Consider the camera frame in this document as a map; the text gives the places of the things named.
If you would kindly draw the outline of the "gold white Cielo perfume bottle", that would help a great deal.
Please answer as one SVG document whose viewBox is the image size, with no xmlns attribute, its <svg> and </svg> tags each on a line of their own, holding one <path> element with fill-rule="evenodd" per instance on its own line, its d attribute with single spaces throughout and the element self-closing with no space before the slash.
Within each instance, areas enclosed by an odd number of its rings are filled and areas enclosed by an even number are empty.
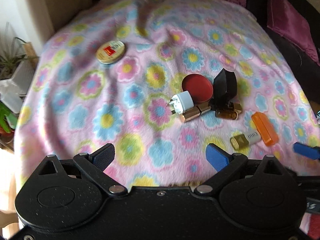
<svg viewBox="0 0 320 240">
<path fill-rule="evenodd" d="M 257 130 L 235 135 L 230 138 L 230 143 L 235 150 L 240 150 L 256 144 L 261 140 L 261 135 Z"/>
</svg>

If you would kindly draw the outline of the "white UK plug adapter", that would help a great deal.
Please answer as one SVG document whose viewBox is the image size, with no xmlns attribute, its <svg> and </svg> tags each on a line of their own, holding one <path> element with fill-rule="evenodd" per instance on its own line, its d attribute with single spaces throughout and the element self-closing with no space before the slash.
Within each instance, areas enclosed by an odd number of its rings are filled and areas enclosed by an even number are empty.
<svg viewBox="0 0 320 240">
<path fill-rule="evenodd" d="M 175 94 L 168 101 L 167 106 L 170 107 L 172 114 L 182 114 L 194 107 L 193 100 L 188 91 Z"/>
</svg>

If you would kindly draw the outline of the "orange plastic case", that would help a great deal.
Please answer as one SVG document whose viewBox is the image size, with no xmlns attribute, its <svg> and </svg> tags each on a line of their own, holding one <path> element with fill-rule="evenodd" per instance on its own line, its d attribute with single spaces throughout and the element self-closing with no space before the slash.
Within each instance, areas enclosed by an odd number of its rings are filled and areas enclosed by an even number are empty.
<svg viewBox="0 0 320 240">
<path fill-rule="evenodd" d="M 278 135 L 264 113 L 255 112 L 251 118 L 255 124 L 256 130 L 259 132 L 261 139 L 266 146 L 273 146 L 278 143 Z"/>
</svg>

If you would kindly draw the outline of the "rose gold lipstick tube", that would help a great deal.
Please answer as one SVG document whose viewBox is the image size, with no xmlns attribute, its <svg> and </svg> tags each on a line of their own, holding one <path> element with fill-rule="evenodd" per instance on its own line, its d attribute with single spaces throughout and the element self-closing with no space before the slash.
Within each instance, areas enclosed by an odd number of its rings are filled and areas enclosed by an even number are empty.
<svg viewBox="0 0 320 240">
<path fill-rule="evenodd" d="M 211 107 L 210 107 L 209 103 L 204 102 L 202 104 L 195 105 L 193 108 L 180 114 L 180 120 L 183 123 L 189 122 L 190 120 L 193 120 L 193 119 L 203 115 L 204 113 L 207 113 L 210 110 L 211 110 Z"/>
</svg>

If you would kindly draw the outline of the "black leather sofa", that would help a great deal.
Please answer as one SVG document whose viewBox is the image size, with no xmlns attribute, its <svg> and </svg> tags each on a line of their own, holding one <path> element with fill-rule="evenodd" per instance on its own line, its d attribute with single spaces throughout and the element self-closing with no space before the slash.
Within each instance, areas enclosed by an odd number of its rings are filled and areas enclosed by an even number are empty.
<svg viewBox="0 0 320 240">
<path fill-rule="evenodd" d="M 319 58 L 319 12 L 307 0 L 288 0 L 307 20 Z M 268 0 L 246 0 L 246 9 L 256 18 L 283 55 L 307 99 L 319 103 L 319 63 L 284 37 L 267 27 Z"/>
</svg>

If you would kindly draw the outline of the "white plant pot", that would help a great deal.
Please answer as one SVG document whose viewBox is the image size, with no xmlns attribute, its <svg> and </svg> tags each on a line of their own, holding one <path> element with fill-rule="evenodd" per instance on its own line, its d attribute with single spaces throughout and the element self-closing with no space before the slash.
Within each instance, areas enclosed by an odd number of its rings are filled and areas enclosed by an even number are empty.
<svg viewBox="0 0 320 240">
<path fill-rule="evenodd" d="M 1 80 L 1 87 L 7 88 L 15 94 L 26 95 L 34 77 L 35 70 L 30 61 L 21 62 L 9 79 Z"/>
</svg>

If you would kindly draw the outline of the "pink floral fleece blanket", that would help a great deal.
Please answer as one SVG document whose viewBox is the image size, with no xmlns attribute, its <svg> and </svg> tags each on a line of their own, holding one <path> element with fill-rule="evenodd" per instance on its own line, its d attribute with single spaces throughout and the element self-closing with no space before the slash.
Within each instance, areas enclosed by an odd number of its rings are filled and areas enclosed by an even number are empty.
<svg viewBox="0 0 320 240">
<path fill-rule="evenodd" d="M 112 40 L 125 54 L 102 64 L 95 53 Z M 236 120 L 211 111 L 182 123 L 171 113 L 167 102 L 184 77 L 213 80 L 223 68 L 236 75 Z M 200 183 L 215 173 L 206 146 L 232 152 L 230 137 L 254 129 L 255 112 L 267 115 L 279 141 L 244 155 L 272 154 L 300 175 L 319 175 L 319 162 L 293 151 L 295 142 L 319 145 L 311 106 L 249 11 L 223 0 L 101 0 L 44 46 L 15 132 L 20 181 L 46 155 L 71 159 L 111 143 L 106 173 L 127 187 Z"/>
</svg>

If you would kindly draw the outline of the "round gold tin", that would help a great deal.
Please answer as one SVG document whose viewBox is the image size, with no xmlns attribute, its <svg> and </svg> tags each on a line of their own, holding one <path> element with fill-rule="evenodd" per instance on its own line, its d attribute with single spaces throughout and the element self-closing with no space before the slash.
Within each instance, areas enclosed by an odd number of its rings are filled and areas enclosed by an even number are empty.
<svg viewBox="0 0 320 240">
<path fill-rule="evenodd" d="M 95 57 L 102 64 L 113 64 L 124 56 L 125 50 L 123 42 L 112 40 L 101 45 L 96 51 Z"/>
</svg>

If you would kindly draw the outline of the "potted green plant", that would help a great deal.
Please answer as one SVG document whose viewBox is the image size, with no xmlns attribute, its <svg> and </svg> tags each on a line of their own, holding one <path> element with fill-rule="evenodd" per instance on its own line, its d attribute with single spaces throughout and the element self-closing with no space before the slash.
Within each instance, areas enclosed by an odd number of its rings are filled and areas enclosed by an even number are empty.
<svg viewBox="0 0 320 240">
<path fill-rule="evenodd" d="M 13 27 L 6 22 L 1 30 L 1 80 L 10 79 L 21 63 L 37 65 L 38 61 L 32 43 L 15 36 Z"/>
</svg>

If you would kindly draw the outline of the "magenta satin cushion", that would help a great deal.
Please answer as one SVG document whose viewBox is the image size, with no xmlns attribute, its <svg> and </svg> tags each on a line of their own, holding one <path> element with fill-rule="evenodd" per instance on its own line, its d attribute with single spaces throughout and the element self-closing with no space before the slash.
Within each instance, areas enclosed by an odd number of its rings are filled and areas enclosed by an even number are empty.
<svg viewBox="0 0 320 240">
<path fill-rule="evenodd" d="M 297 46 L 310 59 L 319 63 L 310 26 L 293 5 L 288 0 L 268 0 L 267 11 L 267 27 Z"/>
</svg>

